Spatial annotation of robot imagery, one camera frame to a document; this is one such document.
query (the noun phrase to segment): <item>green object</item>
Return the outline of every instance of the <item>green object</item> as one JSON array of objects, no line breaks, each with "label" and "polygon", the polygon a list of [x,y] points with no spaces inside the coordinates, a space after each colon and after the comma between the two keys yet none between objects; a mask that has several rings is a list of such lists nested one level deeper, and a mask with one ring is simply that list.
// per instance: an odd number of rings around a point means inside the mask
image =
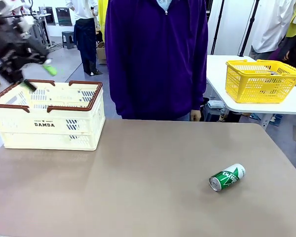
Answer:
[{"label": "green object", "polygon": [[56,76],[57,75],[57,69],[56,68],[54,68],[54,67],[52,67],[50,65],[47,65],[47,64],[43,65],[43,68],[45,68],[45,70],[49,74],[51,74],[52,76]]},{"label": "green object", "polygon": [[209,184],[216,192],[229,187],[246,174],[245,168],[241,164],[234,164],[227,169],[215,174],[209,179]]}]

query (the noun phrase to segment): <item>hand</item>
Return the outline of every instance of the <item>hand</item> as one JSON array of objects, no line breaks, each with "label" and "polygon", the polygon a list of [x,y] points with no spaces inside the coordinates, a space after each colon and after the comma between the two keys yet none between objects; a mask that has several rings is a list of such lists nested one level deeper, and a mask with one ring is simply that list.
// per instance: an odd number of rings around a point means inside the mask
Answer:
[{"label": "hand", "polygon": [[289,51],[287,52],[287,54],[285,55],[285,57],[283,58],[283,61],[287,61],[289,58],[288,58],[288,55],[289,55]]},{"label": "hand", "polygon": [[200,122],[201,118],[200,110],[191,110],[191,122]]}]

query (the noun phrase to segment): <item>can lid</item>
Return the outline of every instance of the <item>can lid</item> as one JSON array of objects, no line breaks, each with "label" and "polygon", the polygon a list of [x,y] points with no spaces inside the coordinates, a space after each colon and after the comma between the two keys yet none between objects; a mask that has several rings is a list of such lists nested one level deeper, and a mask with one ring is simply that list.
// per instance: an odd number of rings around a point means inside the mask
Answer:
[{"label": "can lid", "polygon": [[216,177],[211,177],[209,179],[209,185],[212,187],[212,189],[216,192],[222,190],[221,183]]}]

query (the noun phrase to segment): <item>black cable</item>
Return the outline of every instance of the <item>black cable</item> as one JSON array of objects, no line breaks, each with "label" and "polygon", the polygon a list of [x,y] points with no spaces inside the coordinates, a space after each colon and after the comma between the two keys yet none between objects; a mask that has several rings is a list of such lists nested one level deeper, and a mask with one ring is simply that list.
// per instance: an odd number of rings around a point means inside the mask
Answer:
[{"label": "black cable", "polygon": [[33,14],[32,14],[32,7],[33,7],[33,1],[34,0],[31,0],[32,1],[32,4],[31,4],[31,7],[29,8],[29,10],[30,10],[30,14],[31,14],[31,16],[34,18],[34,19],[36,19],[34,16],[33,16]]},{"label": "black cable", "polygon": [[250,19],[250,24],[248,26],[247,34],[246,34],[245,40],[243,41],[242,49],[241,49],[240,54],[239,54],[240,57],[243,57],[243,54],[244,54],[244,52],[246,50],[246,46],[247,46],[249,36],[250,36],[251,30],[252,30],[252,26],[253,26],[253,23],[255,21],[255,16],[256,16],[256,13],[257,13],[257,9],[258,9],[260,0],[255,0],[255,1],[256,1],[256,4],[255,4],[255,7],[253,9],[253,13],[252,13],[252,16],[251,16],[251,19]]},{"label": "black cable", "polygon": [[216,32],[215,32],[215,36],[214,36],[214,41],[213,41],[213,46],[212,46],[211,55],[213,55],[214,52],[215,52],[216,41],[217,41],[217,37],[218,37],[219,26],[220,26],[220,24],[221,24],[222,10],[223,10],[223,6],[224,6],[224,4],[225,4],[225,0],[222,0],[222,5],[221,5],[221,10],[220,10],[220,12],[219,12],[219,16],[218,16],[218,22],[217,22],[217,26],[216,26]]},{"label": "black cable", "polygon": [[13,15],[13,16],[3,16],[2,18],[6,19],[6,18],[13,18],[13,17],[20,18],[20,17],[23,17],[23,16],[21,16],[21,15]]},{"label": "black cable", "polygon": [[238,49],[238,54],[240,53],[240,48],[241,48],[241,45],[242,45],[243,39],[244,39],[244,37],[245,37],[245,35],[246,35],[246,32],[247,32],[247,27],[248,27],[248,24],[249,24],[249,22],[250,22],[251,13],[252,13],[252,10],[253,10],[254,5],[255,5],[255,0],[253,0],[253,4],[252,4],[251,11],[250,11],[250,14],[249,14],[248,22],[247,22],[247,25],[246,25],[245,31],[244,31],[244,33],[243,33],[243,37],[242,37],[242,40],[241,40],[241,42],[240,42],[239,49]]}]

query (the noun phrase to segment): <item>green can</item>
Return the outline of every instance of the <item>green can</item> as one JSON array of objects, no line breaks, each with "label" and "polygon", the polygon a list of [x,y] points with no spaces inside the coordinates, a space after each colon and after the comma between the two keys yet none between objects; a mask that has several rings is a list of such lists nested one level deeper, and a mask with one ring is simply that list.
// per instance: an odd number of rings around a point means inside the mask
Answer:
[{"label": "green can", "polygon": [[209,179],[209,184],[212,189],[219,192],[242,179],[245,174],[246,170],[241,164],[234,164],[212,176]]}]

